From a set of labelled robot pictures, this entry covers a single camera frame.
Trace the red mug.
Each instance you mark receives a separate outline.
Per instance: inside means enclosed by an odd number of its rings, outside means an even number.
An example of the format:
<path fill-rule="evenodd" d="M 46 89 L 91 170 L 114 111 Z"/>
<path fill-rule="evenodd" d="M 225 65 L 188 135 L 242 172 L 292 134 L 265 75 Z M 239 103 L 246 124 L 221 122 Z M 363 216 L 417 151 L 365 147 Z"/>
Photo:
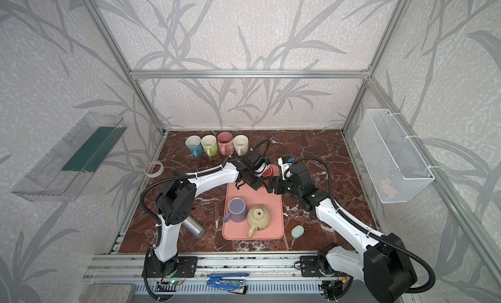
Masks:
<path fill-rule="evenodd" d="M 273 176 L 273 165 L 270 165 L 266 171 L 263 172 L 262 177 Z"/>

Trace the white mug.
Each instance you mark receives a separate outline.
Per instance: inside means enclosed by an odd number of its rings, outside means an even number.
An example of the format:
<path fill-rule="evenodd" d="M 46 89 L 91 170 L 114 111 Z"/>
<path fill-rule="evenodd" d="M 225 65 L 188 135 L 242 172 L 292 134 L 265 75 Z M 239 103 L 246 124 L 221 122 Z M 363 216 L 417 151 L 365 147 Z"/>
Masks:
<path fill-rule="evenodd" d="M 243 156 L 249 152 L 249 138 L 247 136 L 236 136 L 233 138 L 233 144 L 238 156 Z"/>

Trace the pink mug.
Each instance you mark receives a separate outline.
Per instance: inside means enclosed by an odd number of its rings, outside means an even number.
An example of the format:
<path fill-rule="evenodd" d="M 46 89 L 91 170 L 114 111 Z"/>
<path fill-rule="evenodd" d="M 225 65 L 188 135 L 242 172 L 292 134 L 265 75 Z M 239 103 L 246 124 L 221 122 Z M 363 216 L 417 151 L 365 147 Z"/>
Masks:
<path fill-rule="evenodd" d="M 234 153 L 233 135 L 230 132 L 221 132 L 217 136 L 220 153 L 229 157 Z"/>

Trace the light green mug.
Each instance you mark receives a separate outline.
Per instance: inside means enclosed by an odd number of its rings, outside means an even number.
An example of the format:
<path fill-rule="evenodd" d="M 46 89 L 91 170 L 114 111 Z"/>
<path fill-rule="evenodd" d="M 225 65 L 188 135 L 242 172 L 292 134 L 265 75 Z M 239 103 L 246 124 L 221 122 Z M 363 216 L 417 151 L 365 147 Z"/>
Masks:
<path fill-rule="evenodd" d="M 201 139 L 201 144 L 204 152 L 209 157 L 214 157 L 219 152 L 217 138 L 214 135 L 206 135 Z"/>

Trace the purple mug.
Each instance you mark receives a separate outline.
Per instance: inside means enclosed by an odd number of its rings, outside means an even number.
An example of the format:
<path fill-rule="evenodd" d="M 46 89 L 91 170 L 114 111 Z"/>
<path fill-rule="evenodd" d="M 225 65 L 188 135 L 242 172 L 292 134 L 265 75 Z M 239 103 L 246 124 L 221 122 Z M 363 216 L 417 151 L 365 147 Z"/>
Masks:
<path fill-rule="evenodd" d="M 229 202 L 228 212 L 224 215 L 223 222 L 244 222 L 247 219 L 247 213 L 248 209 L 245 201 L 240 197 L 236 197 Z"/>

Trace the blue flower mug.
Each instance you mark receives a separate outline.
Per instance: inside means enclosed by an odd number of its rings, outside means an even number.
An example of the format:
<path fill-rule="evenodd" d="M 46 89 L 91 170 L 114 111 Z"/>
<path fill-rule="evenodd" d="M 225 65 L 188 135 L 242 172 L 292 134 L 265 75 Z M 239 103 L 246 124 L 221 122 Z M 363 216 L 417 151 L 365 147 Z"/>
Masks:
<path fill-rule="evenodd" d="M 202 138 L 200 136 L 196 136 L 196 135 L 189 136 L 185 140 L 186 147 L 189 149 L 190 153 L 195 158 L 201 157 L 204 153 L 201 141 L 202 141 Z"/>

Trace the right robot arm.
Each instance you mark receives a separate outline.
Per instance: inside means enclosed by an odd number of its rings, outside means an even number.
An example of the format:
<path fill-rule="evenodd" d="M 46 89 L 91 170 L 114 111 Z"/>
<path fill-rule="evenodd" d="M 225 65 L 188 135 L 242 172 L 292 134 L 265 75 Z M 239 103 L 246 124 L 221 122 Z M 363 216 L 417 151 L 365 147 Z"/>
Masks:
<path fill-rule="evenodd" d="M 352 247 L 330 248 L 325 260 L 330 269 L 364 282 L 378 302 L 395 302 L 404 293 L 424 293 L 433 288 L 436 274 L 421 257 L 408 251 L 395 234 L 385 235 L 342 208 L 331 191 L 317 188 L 305 165 L 306 158 L 279 158 L 281 176 L 271 182 L 276 194 L 287 193 L 341 235 Z"/>

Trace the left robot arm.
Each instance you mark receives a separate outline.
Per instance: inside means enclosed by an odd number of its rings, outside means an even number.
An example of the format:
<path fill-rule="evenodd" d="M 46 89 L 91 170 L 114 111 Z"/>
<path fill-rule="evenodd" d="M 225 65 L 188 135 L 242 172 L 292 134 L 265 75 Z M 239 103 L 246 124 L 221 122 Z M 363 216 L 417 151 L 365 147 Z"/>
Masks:
<path fill-rule="evenodd" d="M 197 196 L 231 183 L 247 184 L 254 190 L 264 185 L 264 172 L 270 168 L 270 159 L 266 157 L 269 147 L 270 140 L 263 140 L 244 155 L 229 157 L 203 171 L 174 172 L 141 193 L 139 205 L 156 221 L 157 229 L 156 243 L 146 252 L 144 280 L 169 276 L 180 266 L 177 241 L 181 224 L 190 216 Z"/>

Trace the pink plastic tray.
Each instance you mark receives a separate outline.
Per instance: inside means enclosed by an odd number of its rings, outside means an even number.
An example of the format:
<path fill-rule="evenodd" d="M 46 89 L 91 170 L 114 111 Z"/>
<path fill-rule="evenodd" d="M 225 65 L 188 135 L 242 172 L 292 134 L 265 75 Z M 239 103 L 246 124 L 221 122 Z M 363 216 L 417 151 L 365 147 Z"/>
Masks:
<path fill-rule="evenodd" d="M 240 198 L 246 205 L 246 213 L 242 215 L 242 222 L 235 222 L 230 215 L 229 206 L 233 199 Z M 270 216 L 270 223 L 265 229 L 256 229 L 251 237 L 248 236 L 252 226 L 247 221 L 247 214 L 251 209 L 261 206 L 266 208 L 261 214 Z M 259 190 L 252 189 L 248 184 L 240 189 L 232 183 L 227 186 L 223 216 L 223 237 L 226 240 L 276 240 L 284 235 L 284 216 L 282 195 L 268 193 L 262 186 Z"/>

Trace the pale green soap bar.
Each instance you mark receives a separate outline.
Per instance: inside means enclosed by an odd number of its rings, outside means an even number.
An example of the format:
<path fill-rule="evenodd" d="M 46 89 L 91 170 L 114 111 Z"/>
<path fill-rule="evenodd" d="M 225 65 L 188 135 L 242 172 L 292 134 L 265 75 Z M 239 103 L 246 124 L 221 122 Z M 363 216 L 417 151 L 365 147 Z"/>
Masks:
<path fill-rule="evenodd" d="M 302 237 L 304 235 L 304 233 L 305 233 L 305 228 L 301 225 L 297 225 L 297 226 L 293 227 L 291 229 L 291 232 L 290 232 L 291 237 L 293 239 L 298 239 L 298 238 Z"/>

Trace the silver spray bottle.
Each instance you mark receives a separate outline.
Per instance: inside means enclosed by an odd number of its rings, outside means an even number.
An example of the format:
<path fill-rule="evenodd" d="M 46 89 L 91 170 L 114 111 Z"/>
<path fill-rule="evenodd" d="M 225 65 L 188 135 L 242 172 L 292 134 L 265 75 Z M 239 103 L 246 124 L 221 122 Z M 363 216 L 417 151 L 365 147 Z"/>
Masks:
<path fill-rule="evenodd" d="M 182 222 L 182 226 L 197 239 L 200 239 L 206 232 L 205 228 L 191 216 Z"/>

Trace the white tape roll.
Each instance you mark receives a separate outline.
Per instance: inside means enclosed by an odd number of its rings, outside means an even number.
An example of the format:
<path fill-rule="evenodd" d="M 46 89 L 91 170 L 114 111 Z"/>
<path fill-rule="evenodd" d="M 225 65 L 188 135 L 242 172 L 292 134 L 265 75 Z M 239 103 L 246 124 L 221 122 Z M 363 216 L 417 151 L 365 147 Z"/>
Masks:
<path fill-rule="evenodd" d="M 164 172 L 164 165 L 160 161 L 153 161 L 146 165 L 144 168 L 144 174 L 149 179 L 154 179 L 161 176 Z"/>

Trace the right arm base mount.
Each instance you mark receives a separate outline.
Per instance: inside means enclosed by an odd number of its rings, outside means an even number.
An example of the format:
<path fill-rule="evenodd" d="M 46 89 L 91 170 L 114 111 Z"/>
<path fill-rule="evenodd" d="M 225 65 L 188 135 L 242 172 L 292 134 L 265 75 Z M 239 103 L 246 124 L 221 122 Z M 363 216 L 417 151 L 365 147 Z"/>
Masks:
<path fill-rule="evenodd" d="M 335 274 L 327 259 L 321 256 L 301 256 L 300 270 L 302 277 L 329 277 Z"/>

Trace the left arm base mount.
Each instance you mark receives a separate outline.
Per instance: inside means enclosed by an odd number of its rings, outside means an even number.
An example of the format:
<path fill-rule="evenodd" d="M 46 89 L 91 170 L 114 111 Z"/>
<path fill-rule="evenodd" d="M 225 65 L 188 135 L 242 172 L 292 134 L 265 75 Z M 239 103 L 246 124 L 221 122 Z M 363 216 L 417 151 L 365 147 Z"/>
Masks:
<path fill-rule="evenodd" d="M 146 278 L 193 278 L 195 275 L 198 257 L 175 256 L 166 262 L 161 262 L 153 254 L 146 259 L 142 277 Z"/>

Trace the clear plastic wall shelf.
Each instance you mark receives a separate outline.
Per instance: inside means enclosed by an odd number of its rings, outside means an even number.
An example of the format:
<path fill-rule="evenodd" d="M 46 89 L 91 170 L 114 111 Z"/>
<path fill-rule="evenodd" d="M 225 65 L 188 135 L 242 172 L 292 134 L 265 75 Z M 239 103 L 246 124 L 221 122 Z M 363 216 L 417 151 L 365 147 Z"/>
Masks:
<path fill-rule="evenodd" d="M 87 113 L 11 192 L 31 202 L 75 201 L 126 129 L 122 116 Z"/>

